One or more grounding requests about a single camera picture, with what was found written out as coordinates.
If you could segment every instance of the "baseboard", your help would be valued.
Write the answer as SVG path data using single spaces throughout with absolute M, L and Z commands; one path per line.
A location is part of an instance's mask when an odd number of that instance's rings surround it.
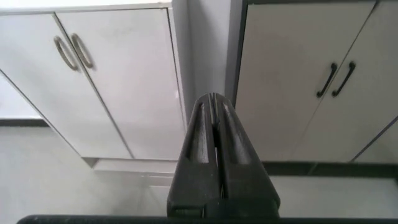
M 0 127 L 48 127 L 43 119 L 0 119 Z
M 98 159 L 94 170 L 140 172 L 151 174 L 174 174 L 177 161 L 144 159 Z
M 397 164 L 263 162 L 268 175 L 398 178 Z
M 263 162 L 269 176 L 363 177 L 398 180 L 398 165 L 326 162 Z M 173 176 L 177 161 L 98 159 L 94 170 Z

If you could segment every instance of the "cabinet door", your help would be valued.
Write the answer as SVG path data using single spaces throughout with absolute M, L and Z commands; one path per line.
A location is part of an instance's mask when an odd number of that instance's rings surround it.
M 248 6 L 236 111 L 261 160 L 289 159 L 373 5 Z
M 80 156 L 131 158 L 52 15 L 0 16 L 0 40 L 1 70 Z
M 57 14 L 136 159 L 178 159 L 185 135 L 166 9 Z
M 355 162 L 398 164 L 398 117 L 386 127 L 386 131 L 377 138 Z
M 294 159 L 346 162 L 398 115 L 398 2 L 382 1 L 369 17 L 325 95 Z M 356 64 L 352 75 L 339 89 Z

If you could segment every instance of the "black edge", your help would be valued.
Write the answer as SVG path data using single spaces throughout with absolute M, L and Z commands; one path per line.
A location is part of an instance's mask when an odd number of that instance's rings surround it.
M 43 119 L 0 119 L 1 127 L 48 127 Z
M 397 219 L 391 218 L 279 218 L 279 219 L 206 219 L 206 218 L 165 218 L 165 217 L 127 217 L 105 215 L 29 215 L 18 221 L 18 224 L 56 224 L 56 223 L 397 223 Z
M 268 175 L 398 178 L 397 164 L 262 162 Z
M 231 100 L 232 106 L 234 108 L 236 106 L 236 95 L 238 94 L 238 82 L 239 82 L 239 74 L 241 72 L 243 40 L 244 40 L 244 31 L 246 29 L 247 14 L 248 14 L 248 0 L 243 0 L 242 14 L 241 14 L 241 28 L 239 29 L 238 55 L 236 56 L 235 82 L 233 87 L 233 97 Z

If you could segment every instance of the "tiled floor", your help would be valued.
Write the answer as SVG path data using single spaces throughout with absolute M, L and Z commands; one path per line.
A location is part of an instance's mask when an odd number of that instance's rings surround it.
M 390 179 L 272 181 L 282 217 L 398 218 L 398 186 Z M 164 216 L 169 183 L 93 171 L 49 128 L 0 128 L 0 223 L 31 214 Z

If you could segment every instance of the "black cabinet handle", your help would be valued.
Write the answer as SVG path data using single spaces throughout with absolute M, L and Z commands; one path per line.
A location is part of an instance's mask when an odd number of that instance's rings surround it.
M 318 91 L 318 92 L 317 92 L 317 97 L 318 97 L 318 98 L 320 98 L 320 97 L 325 93 L 326 88 L 328 88 L 328 85 L 329 85 L 329 83 L 330 83 L 330 81 L 331 81 L 331 78 L 333 78 L 333 76 L 335 75 L 335 72 L 336 72 L 336 70 L 337 70 L 337 64 L 336 64 L 336 63 L 332 63 L 332 64 L 330 65 L 330 68 L 331 68 L 331 73 L 330 73 L 330 75 L 329 75 L 328 80 L 327 80 L 326 83 L 325 83 L 325 86 L 323 87 L 322 91 Z
M 343 83 L 341 84 L 341 86 L 339 87 L 339 89 L 334 90 L 334 91 L 331 93 L 332 97 L 338 96 L 338 94 L 340 93 L 341 89 L 344 87 L 344 85 L 346 84 L 347 80 L 349 79 L 349 77 L 350 77 L 351 74 L 353 73 L 353 71 L 354 71 L 354 69 L 355 69 L 355 67 L 356 67 L 356 64 L 355 64 L 354 62 L 350 62 L 348 66 L 349 66 L 349 71 L 348 71 L 348 74 L 347 74 L 346 78 L 344 79 L 344 81 L 343 81 Z

